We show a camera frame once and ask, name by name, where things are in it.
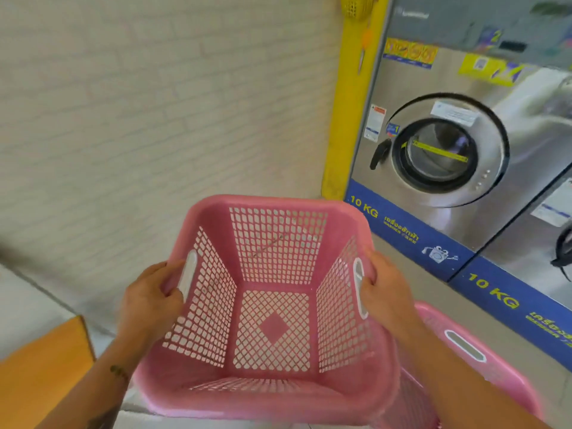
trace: washing machine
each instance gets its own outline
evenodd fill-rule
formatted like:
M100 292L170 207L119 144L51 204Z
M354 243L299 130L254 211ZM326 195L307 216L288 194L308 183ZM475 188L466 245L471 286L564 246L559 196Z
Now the washing machine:
M572 19L513 1L394 0L379 49L345 201L444 281L572 162Z
M450 285L572 370L572 169Z

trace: yellow pillar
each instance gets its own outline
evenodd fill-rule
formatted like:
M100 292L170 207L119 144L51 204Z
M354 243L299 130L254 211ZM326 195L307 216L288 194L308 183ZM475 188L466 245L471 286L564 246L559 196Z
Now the yellow pillar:
M341 38L338 82L333 101L329 130L328 154L322 179L321 194L330 200L343 200L354 156L355 143L361 123L375 56L382 37L390 0L378 0L371 13L372 39L366 49L361 73L358 74L361 38L368 21L344 21Z

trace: white brick wall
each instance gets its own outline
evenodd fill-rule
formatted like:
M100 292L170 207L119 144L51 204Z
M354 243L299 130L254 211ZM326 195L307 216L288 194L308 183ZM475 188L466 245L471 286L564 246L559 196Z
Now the white brick wall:
M0 262L112 327L199 199L317 197L340 36L338 0L2 0Z

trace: washing machine door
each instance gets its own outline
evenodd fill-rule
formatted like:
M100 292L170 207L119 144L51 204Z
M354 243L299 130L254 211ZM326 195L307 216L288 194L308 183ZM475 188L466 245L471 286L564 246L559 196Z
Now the washing machine door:
M410 201L437 208L466 205L490 192L508 165L502 122L468 96L418 97L389 123L400 127L399 135L378 145L370 169L386 182L404 182Z

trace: pink laundry basket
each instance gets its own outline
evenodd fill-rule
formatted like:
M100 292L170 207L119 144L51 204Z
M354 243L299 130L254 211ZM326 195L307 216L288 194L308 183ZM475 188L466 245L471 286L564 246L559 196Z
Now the pink laundry basket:
M415 307L425 324L457 355L531 414L542 416L536 393L524 376L436 308L421 302ZM371 426L376 429L437 429L439 418L429 397L416 380L407 355L399 352L399 356L402 364L399 392L393 404Z
M165 283L183 313L137 368L168 416L365 425L399 384L395 343L367 318L365 217L343 202L217 195L190 209Z

